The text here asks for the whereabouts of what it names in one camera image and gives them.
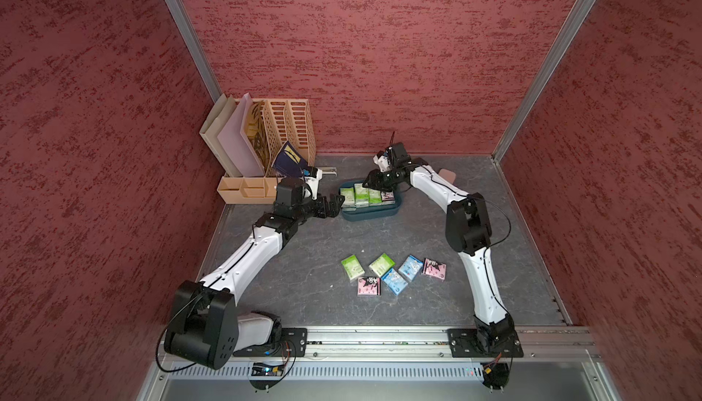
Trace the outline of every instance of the gray floor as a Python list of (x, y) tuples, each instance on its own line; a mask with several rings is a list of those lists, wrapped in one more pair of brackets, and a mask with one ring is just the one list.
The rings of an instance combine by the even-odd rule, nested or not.
[[(507, 309), (517, 325), (563, 325), (557, 305), (539, 274), (526, 239), (515, 225), (507, 194), (487, 157), (428, 157), (434, 168), (456, 173), (455, 185), (480, 192), (498, 204), (513, 221), (512, 235), (493, 248), (493, 268)], [(325, 176), (320, 193), (327, 195), (344, 180), (364, 178), (373, 169), (369, 157), (318, 157), (317, 166), (336, 166), (338, 177)], [(224, 214), (222, 233), (215, 238), (214, 266), (222, 263), (249, 236), (251, 223), (271, 206), (237, 205)], [(507, 232), (507, 221), (488, 205), (493, 241)], [(338, 216), (312, 218), (256, 276), (239, 302), (242, 310), (265, 310), (300, 325), (473, 325), (473, 300), (458, 255), (444, 238), (445, 215), (437, 204), (415, 189), (404, 195), (397, 215), (348, 222)], [(340, 261), (356, 255), (368, 265), (387, 253), (397, 265), (412, 254), (446, 264), (441, 282), (418, 275), (395, 296), (383, 289), (378, 298), (356, 296)]]

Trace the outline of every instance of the blue tissue pack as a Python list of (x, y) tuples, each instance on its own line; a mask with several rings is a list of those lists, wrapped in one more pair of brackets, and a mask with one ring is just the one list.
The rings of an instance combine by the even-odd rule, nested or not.
[(407, 286), (407, 281), (402, 279), (402, 276), (394, 268), (389, 269), (381, 279), (396, 296)]
[(414, 256), (407, 256), (402, 266), (399, 268), (399, 272), (402, 273), (407, 279), (412, 281), (414, 277), (422, 270), (424, 263), (419, 261)]

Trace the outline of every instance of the black cable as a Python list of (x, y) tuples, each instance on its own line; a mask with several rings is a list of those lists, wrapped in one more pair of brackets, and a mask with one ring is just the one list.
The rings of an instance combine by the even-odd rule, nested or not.
[(508, 315), (510, 315), (510, 312), (507, 311), (507, 309), (505, 308), (505, 306), (504, 306), (502, 303), (500, 303), (500, 299), (497, 299), (497, 296), (495, 296), (495, 291), (492, 289), (492, 284), (490, 283), (490, 275), (487, 273), (487, 256), (485, 256), (485, 253), (483, 253), (483, 267), (485, 267), (485, 277), (487, 278), (487, 284), (488, 284), (488, 286), (490, 287), (490, 292), (492, 293), (492, 296), (495, 298), (497, 304), (498, 304), (499, 306), (501, 306), (502, 309), (503, 309)]
[[(253, 247), (255, 244), (256, 244), (256, 241), (252, 241), (252, 242), (251, 242), (251, 245), (246, 249), (246, 251), (244, 252), (244, 254), (241, 255), (241, 258), (239, 258), (239, 260), (238, 260), (237, 262), (235, 262), (231, 267), (227, 268), (227, 270), (226, 270), (223, 274), (229, 273), (230, 270), (232, 270), (232, 269), (234, 268), (234, 266), (237, 265), (237, 264), (239, 263), (239, 261), (241, 261), (242, 259), (244, 259), (244, 256), (246, 256), (246, 255), (249, 253), (249, 251), (251, 250), (251, 247)], [(212, 286), (213, 286), (214, 284), (216, 284), (217, 281), (220, 280), (220, 279), (222, 279), (222, 276), (221, 276), (221, 275), (220, 275), (220, 276), (217, 276), (217, 279), (215, 279), (211, 284), (207, 285), (206, 288), (212, 287)], [(196, 299), (198, 299), (199, 297), (201, 297), (201, 296), (204, 294), (204, 292), (205, 292), (204, 290), (203, 290), (203, 291), (200, 291), (200, 293), (199, 293), (196, 297), (190, 299), (190, 301), (189, 301), (188, 303), (186, 303), (181, 309), (178, 310), (178, 312), (171, 318), (171, 320), (169, 320), (169, 322), (166, 323), (166, 327), (163, 328), (163, 332), (162, 332), (161, 335), (159, 336), (159, 339), (156, 341), (156, 355), (155, 355), (155, 356), (156, 356), (156, 366), (158, 366), (159, 369), (162, 370), (163, 372), (171, 373), (171, 372), (182, 371), (182, 370), (186, 370), (186, 369), (189, 368), (189, 367), (195, 366), (195, 365), (197, 364), (197, 363), (190, 363), (188, 366), (179, 367), (178, 369), (174, 369), (174, 370), (170, 370), (170, 371), (169, 371), (169, 370), (165, 370), (165, 369), (163, 368), (163, 366), (161, 365), (161, 362), (159, 361), (159, 345), (161, 344), (161, 337), (163, 337), (163, 336), (166, 334), (166, 331), (169, 330), (169, 326), (171, 326), (171, 323), (173, 323), (173, 320), (175, 320), (175, 319), (178, 317), (178, 315), (179, 315), (184, 309), (186, 309), (188, 306), (190, 306), (191, 303), (193, 303)]]
[(313, 197), (313, 196), (312, 196), (312, 188), (310, 187), (310, 185), (308, 185), (307, 183), (305, 183), (303, 186), (306, 187), (308, 191), (310, 191), (310, 198), (312, 198), (312, 197)]
[(505, 216), (505, 218), (507, 219), (507, 226), (508, 226), (508, 227), (507, 227), (507, 234), (505, 235), (504, 238), (500, 239), (500, 240), (497, 241), (495, 244), (490, 244), (490, 245), (488, 246), (488, 248), (495, 247), (497, 244), (500, 244), (502, 241), (504, 241), (505, 239), (509, 238), (510, 234), (512, 233), (512, 221), (510, 220), (510, 217), (507, 216), (507, 213), (504, 212), (500, 206), (498, 206), (497, 204), (495, 204), (495, 203), (493, 203), (493, 202), (491, 202), (490, 200), (485, 199), (485, 198), (478, 198), (478, 197), (473, 196), (473, 195), (470, 195), (470, 194), (468, 194), (468, 195), (459, 194), (458, 192), (456, 192), (455, 190), (453, 190), (450, 186), (446, 186), (446, 185), (444, 185), (443, 183), (437, 182), (436, 180), (434, 180), (434, 174), (432, 174), (432, 172), (429, 170), (429, 168), (427, 168), (425, 165), (410, 164), (410, 165), (407, 165), (407, 166), (421, 166), (422, 168), (425, 168), (425, 169), (427, 170), (427, 172), (429, 172), (429, 180), (431, 180), (432, 182), (436, 183), (437, 185), (443, 186), (443, 187), (447, 188), (448, 190), (450, 190), (451, 192), (453, 192), (455, 195), (462, 196), (463, 198), (470, 198), (470, 199), (474, 199), (475, 201), (482, 201), (482, 202), (490, 203), (490, 204), (492, 204), (492, 205), (495, 207), (495, 209), (497, 209), (498, 211), (502, 212), (502, 214), (503, 214), (503, 215)]
[[(251, 247), (253, 247), (253, 246), (255, 246), (255, 245), (256, 245), (256, 241), (254, 240), (254, 241), (251, 242), (251, 245), (249, 246), (249, 248), (246, 249), (246, 251), (244, 252), (244, 254), (241, 255), (241, 258), (239, 258), (239, 259), (237, 260), (237, 262), (233, 263), (231, 267), (227, 268), (226, 271), (224, 271), (224, 273), (222, 273), (222, 274), (227, 274), (227, 273), (229, 273), (234, 267), (236, 267), (237, 264), (238, 264), (242, 259), (244, 259), (244, 256), (246, 256), (246, 255), (249, 253), (249, 251), (251, 250)], [(214, 284), (217, 283), (218, 280), (222, 279), (222, 274), (220, 274), (219, 276), (217, 276), (217, 279), (215, 279), (214, 282), (212, 282), (211, 284), (207, 285), (206, 288), (212, 287)]]
[(203, 295), (203, 293), (204, 291), (200, 291), (200, 293), (196, 297), (190, 299), (188, 303), (186, 303), (181, 309), (178, 310), (178, 312), (171, 318), (171, 320), (168, 323), (166, 323), (166, 327), (163, 328), (163, 332), (159, 336), (159, 340), (156, 342), (156, 366), (158, 366), (161, 371), (166, 372), (167, 374), (170, 374), (171, 372), (186, 370), (187, 368), (195, 366), (197, 364), (190, 363), (188, 366), (179, 367), (178, 369), (165, 370), (161, 365), (161, 362), (159, 361), (159, 345), (161, 344), (161, 337), (163, 337), (166, 331), (169, 330), (169, 326), (171, 325), (171, 323), (173, 323), (173, 320), (175, 320), (184, 309), (189, 307), (191, 303), (193, 303), (196, 299), (199, 299)]
[[(285, 347), (286, 348), (288, 347), (288, 341), (285, 341)], [(290, 372), (293, 370), (293, 366), (295, 366), (295, 361), (298, 360), (298, 350), (294, 344), (293, 344), (292, 349), (293, 349), (293, 352), (295, 353), (295, 355), (293, 356), (293, 364), (291, 364), (290, 367), (288, 368), (288, 371), (283, 376), (280, 377), (280, 379), (278, 380), (278, 383), (283, 381), (283, 379), (290, 374)]]
[[(296, 362), (297, 359), (298, 359), (298, 350), (295, 349), (295, 345), (294, 345), (294, 344), (293, 344), (292, 347), (291, 347), (291, 344), (289, 344), (287, 340), (279, 341), (279, 342), (277, 342), (277, 343), (279, 343), (279, 344), (281, 344), (281, 345), (282, 345), (283, 343), (285, 343), (285, 348), (286, 348), (286, 349), (292, 349), (292, 351), (293, 351), (295, 354), (294, 354), (294, 356), (293, 356), (293, 364), (291, 364), (290, 367), (288, 367), (288, 361), (290, 361), (290, 355), (289, 355), (289, 353), (288, 353), (288, 361), (285, 361), (285, 363), (281, 363), (281, 366), (285, 366), (285, 368), (283, 369), (283, 372), (284, 372), (284, 373), (283, 373), (283, 376), (281, 376), (279, 380), (274, 381), (273, 386), (275, 386), (275, 385), (277, 385), (278, 383), (280, 383), (281, 381), (283, 381), (283, 380), (285, 379), (285, 377), (288, 376), (288, 375), (290, 374), (290, 372), (293, 370), (293, 366), (295, 366), (295, 362)], [(250, 382), (251, 386), (253, 386), (253, 383), (251, 383), (251, 377), (252, 377), (252, 376), (249, 375), (249, 376), (248, 376), (248, 379), (249, 379), (249, 382)]]

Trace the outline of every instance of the book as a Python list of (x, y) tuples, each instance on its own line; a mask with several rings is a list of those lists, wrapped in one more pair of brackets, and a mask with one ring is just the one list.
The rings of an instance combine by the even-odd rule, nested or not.
[(307, 168), (307, 160), (286, 141), (273, 161), (273, 167), (287, 177), (302, 177)]

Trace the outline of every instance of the black mounting plate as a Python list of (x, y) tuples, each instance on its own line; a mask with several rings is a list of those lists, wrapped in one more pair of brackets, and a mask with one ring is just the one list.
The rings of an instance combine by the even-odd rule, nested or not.
[(449, 346), (453, 358), (495, 358), (500, 352), (503, 358), (522, 358), (524, 356), (522, 344), (516, 332), (506, 340), (505, 348), (502, 351), (495, 351), (492, 354), (483, 353), (478, 347), (477, 329), (447, 329), (446, 333), (449, 335)]
[[(307, 349), (307, 328), (282, 328), (280, 341), (288, 341), (295, 346), (295, 352), (291, 351), (291, 357), (304, 357)], [(250, 346), (232, 353), (233, 357), (273, 357), (268, 346)]]

